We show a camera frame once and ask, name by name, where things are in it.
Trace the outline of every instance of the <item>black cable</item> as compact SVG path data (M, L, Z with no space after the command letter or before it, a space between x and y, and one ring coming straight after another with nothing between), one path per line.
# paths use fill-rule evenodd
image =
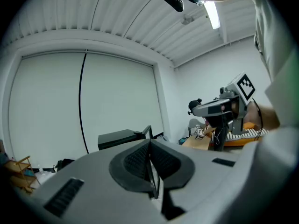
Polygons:
M261 119L261 129L260 129L259 133L257 134L257 136L254 138L254 140L256 141L261 136L261 133L262 133L262 130L263 130L263 118L262 118L262 113L261 113L260 107L258 106L258 104L256 103L256 101L254 99L253 99L253 101L256 104L257 112L258 112L258 115L259 115L259 117Z
M219 134L217 135L217 137L216 137L216 135L214 134L214 138L216 138L216 139L218 140L218 144L216 144L216 145L219 145L219 144L220 144L220 141L219 141L218 137L219 137L219 135L221 134L221 131L223 130L223 128L224 128L224 127L222 127L222 129L220 130L220 132L219 132Z
M84 69L84 64L85 64L85 59L86 59L86 53L84 55L84 59L83 59L83 63L82 63L82 68L81 68L81 73L80 73L80 82L79 82L79 118L80 118L80 126L81 126L81 132L82 132L82 136L83 136L83 141L84 141L84 145L85 145L85 149L88 152L88 148L86 145L86 141L85 141L85 136L84 136L84 132L83 132L83 125L82 125L82 117L81 117L81 85L82 85L82 75L83 75L83 69Z

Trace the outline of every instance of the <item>person's arm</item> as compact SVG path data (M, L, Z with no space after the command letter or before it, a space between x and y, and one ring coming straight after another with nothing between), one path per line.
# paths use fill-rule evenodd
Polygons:
M280 123L273 108L258 105L261 110L263 119L263 128L272 130L279 127ZM244 117L244 123L251 122L261 128L261 118L258 115L257 106L254 102L250 102L247 108L247 114Z
M211 126L207 126L207 129L203 132L204 135L206 135L207 133L213 132L216 128L213 128Z

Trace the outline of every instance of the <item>person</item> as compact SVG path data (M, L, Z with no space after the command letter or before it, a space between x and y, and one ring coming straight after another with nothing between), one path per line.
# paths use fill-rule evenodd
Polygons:
M220 2L225 0L205 0L205 1ZM258 52L260 53L261 59L268 71L271 82L273 82L275 81L277 75L282 70L284 65L288 62L290 56L293 55L293 57L295 58L292 59L292 61L297 63L298 61L297 44L293 40L292 35L290 34L283 18L280 16L276 8L272 5L270 0L253 0L253 2L255 3L255 7L256 7L256 34L254 38L254 44ZM292 66L292 68L288 70L288 73L292 73L292 71L294 70L296 70L296 72L298 71L297 68L294 68L294 66ZM269 93L272 93L271 95L275 96L275 94L273 94L274 93L273 91L270 90ZM289 120L291 119L294 120L294 124L298 123L299 114L298 111L296 111L296 105L293 105L294 106L293 111L288 112L283 110L286 108L283 107L283 105L280 106L277 105L277 103L289 104L287 103L286 100L282 100L282 99L275 100L275 97L272 98L272 100L274 103L273 106L276 106L276 108L280 110L279 118L284 121L284 124L289 122ZM280 121L278 119L275 110L273 108L265 107L263 105L258 105L257 107L254 102L250 102L248 105L247 114L244 117L244 123L251 122L254 123L257 127L261 127L261 118L258 114L258 108L261 111L263 128L267 130L272 130L279 127ZM238 113L238 105L233 104L232 110Z

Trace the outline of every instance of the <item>ceiling beam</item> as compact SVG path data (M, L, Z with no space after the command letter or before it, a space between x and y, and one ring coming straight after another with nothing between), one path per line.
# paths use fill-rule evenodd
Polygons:
M238 38L232 39L232 40L229 41L228 43L233 43L233 42L242 40L242 39L244 39L244 38L251 37L251 36L253 36L253 35L254 35L254 34L249 33L249 34L246 34L246 35L244 35L244 36L240 36L240 37L238 37ZM197 51L197 53L195 53L195 55L188 54L188 55L185 56L185 57L188 57L188 58L186 58L186 59L184 59L184 57L183 57L183 58L180 59L180 60L173 61L174 68L177 68L177 67L179 67L179 66L181 66L181 65L184 65L184 64L186 64L187 62L189 62L189 61L191 61L191 60L193 60L193 59L195 59L195 58L197 58L197 57L199 57L199 56L201 56L201 55L203 55L203 54L205 54L205 53L207 53L207 52L210 52L210 51L215 50L215 49L217 49L217 48L223 47L223 46L225 46L225 45L226 45L226 44L212 45L211 47L209 47L207 50L205 50L205 51L203 51L203 52L198 52L198 51Z
M146 0L144 4L140 5L140 10L134 15L134 19L128 24L126 27L122 37L127 37L127 33L129 32L131 26L134 24L135 20L138 18L139 14L146 8L146 6L151 2L152 0Z
M223 44L226 44L228 42L228 33L227 33L227 27L225 22L225 16L223 11L223 5L221 3L215 3L219 21L220 21L220 36L223 39Z

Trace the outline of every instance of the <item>light fixture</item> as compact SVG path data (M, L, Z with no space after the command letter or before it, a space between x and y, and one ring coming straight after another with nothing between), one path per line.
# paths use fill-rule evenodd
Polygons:
M183 18L181 19L181 23L183 24L183 25L188 25L188 24L190 24L191 22L193 22L194 21L194 18L193 17L191 17L190 15L184 15L183 16Z
M220 21L219 21L219 17L218 17L218 13L217 13L215 3L207 1L207 2L205 2L204 6L205 6L206 12L207 12L207 14L210 18L212 28L214 30L219 28L220 27Z

